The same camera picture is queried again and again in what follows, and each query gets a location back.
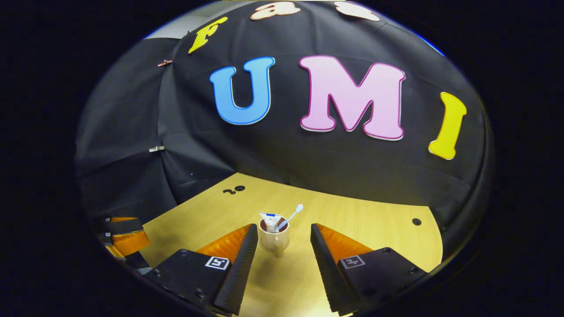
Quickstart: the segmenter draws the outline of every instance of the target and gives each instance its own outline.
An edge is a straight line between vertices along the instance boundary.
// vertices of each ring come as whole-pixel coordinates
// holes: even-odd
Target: pink letter
[[[401,69],[375,63],[356,85],[343,65],[332,56],[307,56],[299,65],[310,73],[310,108],[301,120],[302,128],[326,132],[335,128],[329,115],[329,98],[347,132],[353,131],[372,103],[372,115],[363,130],[369,137],[399,140],[403,129],[399,120],[402,110],[401,84],[406,75]]]

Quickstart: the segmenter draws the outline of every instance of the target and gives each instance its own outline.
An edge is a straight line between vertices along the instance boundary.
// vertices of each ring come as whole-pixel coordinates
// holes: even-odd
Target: table surface
[[[234,190],[238,185],[245,190]],[[426,206],[387,204],[304,190],[236,173],[143,227],[151,243],[141,254],[157,266],[178,249],[196,251],[246,224],[259,212],[289,217],[290,243],[281,258],[257,245],[240,317],[338,316],[331,312],[310,243],[311,224],[334,229],[372,249],[393,248],[429,272],[440,264],[439,228]],[[419,226],[413,219],[421,221]]]

